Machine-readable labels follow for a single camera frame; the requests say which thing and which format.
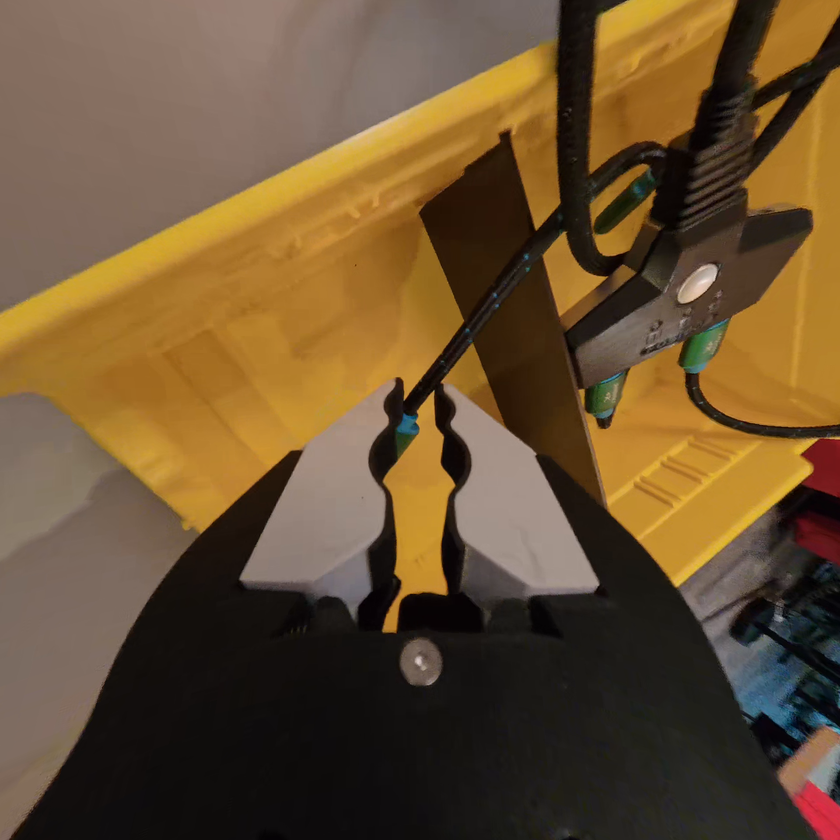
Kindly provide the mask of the black hdmi switch with cable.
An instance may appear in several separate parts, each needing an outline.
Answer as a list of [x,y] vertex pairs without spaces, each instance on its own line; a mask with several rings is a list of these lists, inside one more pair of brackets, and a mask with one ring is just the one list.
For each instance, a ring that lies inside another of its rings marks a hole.
[[736,2],[691,130],[665,149],[650,213],[624,255],[597,248],[590,134],[598,13],[560,3],[557,159],[566,239],[604,277],[563,316],[577,385],[593,388],[751,307],[813,228],[804,207],[749,209],[758,164],[755,59],[778,2]]

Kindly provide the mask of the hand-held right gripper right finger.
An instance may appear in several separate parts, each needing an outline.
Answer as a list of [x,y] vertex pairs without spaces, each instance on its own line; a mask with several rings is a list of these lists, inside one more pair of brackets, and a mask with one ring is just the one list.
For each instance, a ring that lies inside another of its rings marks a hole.
[[471,601],[594,593],[598,578],[537,453],[449,384],[436,390],[435,421],[455,484],[441,548],[448,593]]

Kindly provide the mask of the yellow plastic bin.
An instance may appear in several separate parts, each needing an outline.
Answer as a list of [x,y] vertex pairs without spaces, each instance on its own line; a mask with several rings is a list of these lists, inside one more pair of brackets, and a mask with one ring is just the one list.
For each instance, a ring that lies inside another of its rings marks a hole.
[[[592,159],[688,130],[733,2],[629,2],[596,48]],[[534,223],[558,202],[554,46],[530,49],[2,313],[2,396],[47,397],[206,530],[292,449],[401,376],[411,387],[459,310],[422,206],[510,131]],[[838,416],[838,70],[750,176],[751,204],[815,229],[733,319],[704,389],[757,422]],[[686,398],[679,346],[630,374],[612,429],[589,422],[610,512],[678,585],[809,471],[807,443],[721,429]],[[443,590],[442,439],[387,478],[404,592]]]

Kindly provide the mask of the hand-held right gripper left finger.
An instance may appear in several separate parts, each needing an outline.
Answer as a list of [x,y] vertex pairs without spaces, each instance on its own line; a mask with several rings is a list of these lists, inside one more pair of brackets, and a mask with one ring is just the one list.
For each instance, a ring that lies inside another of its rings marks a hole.
[[250,590],[392,597],[396,525],[385,477],[396,465],[403,382],[391,379],[310,440],[240,574]]

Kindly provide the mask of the black bin divider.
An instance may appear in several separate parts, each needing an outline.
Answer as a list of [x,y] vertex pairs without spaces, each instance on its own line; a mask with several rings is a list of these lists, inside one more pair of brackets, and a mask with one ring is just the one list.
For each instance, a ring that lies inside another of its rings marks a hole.
[[[428,202],[421,218],[461,314],[476,308],[535,231],[509,132]],[[461,387],[604,507],[606,496],[560,315],[541,259],[475,343],[487,385]]]

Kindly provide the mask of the red storage bin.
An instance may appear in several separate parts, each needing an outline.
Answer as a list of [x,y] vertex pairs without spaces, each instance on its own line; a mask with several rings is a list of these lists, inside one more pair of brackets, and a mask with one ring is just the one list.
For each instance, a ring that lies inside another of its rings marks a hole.
[[813,469],[802,487],[810,491],[794,519],[797,544],[839,566],[839,441],[819,440],[804,457]]

